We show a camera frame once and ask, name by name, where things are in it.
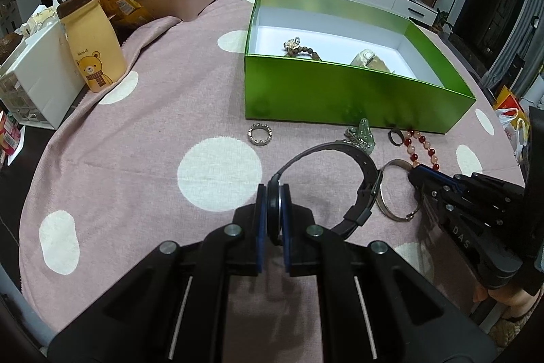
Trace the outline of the black wristwatch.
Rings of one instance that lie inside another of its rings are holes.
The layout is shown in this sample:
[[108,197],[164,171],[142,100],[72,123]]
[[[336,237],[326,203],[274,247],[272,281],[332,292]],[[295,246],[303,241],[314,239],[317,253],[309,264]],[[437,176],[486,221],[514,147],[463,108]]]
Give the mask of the black wristwatch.
[[282,245],[284,238],[280,237],[281,210],[285,206],[281,196],[283,186],[280,184],[282,174],[295,162],[321,151],[338,151],[354,160],[360,168],[362,182],[357,190],[357,199],[354,205],[347,210],[343,220],[334,226],[332,231],[346,240],[359,227],[362,227],[372,214],[377,194],[382,183],[382,171],[376,168],[373,159],[354,144],[345,141],[327,142],[310,147],[299,153],[284,164],[269,180],[267,184],[267,236],[274,245]]

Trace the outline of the green jade pendant keychain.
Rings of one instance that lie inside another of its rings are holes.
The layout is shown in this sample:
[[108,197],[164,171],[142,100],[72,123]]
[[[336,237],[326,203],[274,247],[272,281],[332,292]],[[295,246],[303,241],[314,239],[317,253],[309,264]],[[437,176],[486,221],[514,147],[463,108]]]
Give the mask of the green jade pendant keychain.
[[375,140],[369,121],[362,118],[357,126],[351,126],[345,130],[345,141],[363,151],[369,156],[375,148]]

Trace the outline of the cream shell ornament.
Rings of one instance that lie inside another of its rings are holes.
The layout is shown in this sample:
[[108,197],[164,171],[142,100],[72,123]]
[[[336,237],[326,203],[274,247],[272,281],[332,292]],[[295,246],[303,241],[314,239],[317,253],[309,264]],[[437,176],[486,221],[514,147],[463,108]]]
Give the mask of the cream shell ornament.
[[359,52],[351,61],[351,65],[385,73],[390,72],[385,62],[370,49],[365,49]]

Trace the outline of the pearl flower brooch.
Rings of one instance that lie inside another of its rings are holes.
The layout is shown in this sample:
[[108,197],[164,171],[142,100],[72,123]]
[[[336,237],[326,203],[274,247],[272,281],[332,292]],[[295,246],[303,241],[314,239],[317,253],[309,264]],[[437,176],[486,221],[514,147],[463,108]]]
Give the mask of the pearl flower brooch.
[[296,57],[301,51],[300,39],[288,39],[284,44],[284,51],[289,57]]

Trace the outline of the yellow shopping bag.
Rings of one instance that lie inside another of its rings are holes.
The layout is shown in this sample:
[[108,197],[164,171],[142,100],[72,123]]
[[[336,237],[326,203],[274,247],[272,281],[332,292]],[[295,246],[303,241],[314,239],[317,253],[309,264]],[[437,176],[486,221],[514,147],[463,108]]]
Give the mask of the yellow shopping bag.
[[521,129],[524,134],[528,134],[529,119],[508,87],[501,88],[493,109],[507,134],[518,129]]

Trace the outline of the pink polka dot tablecloth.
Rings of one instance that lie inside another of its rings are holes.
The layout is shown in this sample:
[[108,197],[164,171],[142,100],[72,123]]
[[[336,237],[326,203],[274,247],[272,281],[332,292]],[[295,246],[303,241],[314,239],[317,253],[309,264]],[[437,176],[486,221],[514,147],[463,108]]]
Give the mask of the pink polka dot tablecloth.
[[[88,94],[48,143],[22,212],[19,266],[24,297],[53,331],[159,243],[199,241],[254,202],[258,183],[287,160],[343,135],[339,126],[275,122],[267,146],[247,141],[242,49],[253,3],[218,0],[193,22],[138,29],[123,45],[132,63],[123,81]],[[446,136],[430,137],[441,171],[523,184],[493,115],[478,98]],[[294,202],[331,227],[355,200],[360,172],[347,156],[322,152],[283,177]],[[387,241],[468,311],[473,278],[449,238],[436,230],[420,238],[420,214],[399,223],[373,212],[350,241]],[[315,280],[286,276],[276,251],[264,275],[233,279],[233,329],[314,338]]]

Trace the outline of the green cardboard box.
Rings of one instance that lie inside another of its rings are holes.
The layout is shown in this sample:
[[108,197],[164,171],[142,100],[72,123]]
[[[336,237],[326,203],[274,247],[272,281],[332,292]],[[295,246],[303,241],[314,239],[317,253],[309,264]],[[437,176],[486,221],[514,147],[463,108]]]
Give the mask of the green cardboard box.
[[[289,57],[283,44],[300,39]],[[389,73],[351,65],[370,49]],[[248,119],[445,134],[476,101],[412,20],[349,0],[255,0],[244,49]]]

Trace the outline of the grey curtain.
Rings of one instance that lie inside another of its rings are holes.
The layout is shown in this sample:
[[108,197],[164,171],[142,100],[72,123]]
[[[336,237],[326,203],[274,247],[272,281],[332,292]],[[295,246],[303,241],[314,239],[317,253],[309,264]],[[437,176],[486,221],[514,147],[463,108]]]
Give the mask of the grey curtain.
[[534,34],[542,28],[543,0],[524,0],[506,42],[491,65],[491,69],[482,77],[482,86],[493,89],[499,85],[517,54],[527,62],[530,45],[535,39]]

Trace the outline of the yellow bear cup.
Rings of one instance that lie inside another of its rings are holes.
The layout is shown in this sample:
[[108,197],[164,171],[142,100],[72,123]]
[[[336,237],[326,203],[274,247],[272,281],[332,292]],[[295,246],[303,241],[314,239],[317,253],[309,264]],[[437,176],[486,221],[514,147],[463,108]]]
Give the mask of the yellow bear cup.
[[126,62],[100,0],[65,0],[56,13],[88,88],[99,93],[121,79]]

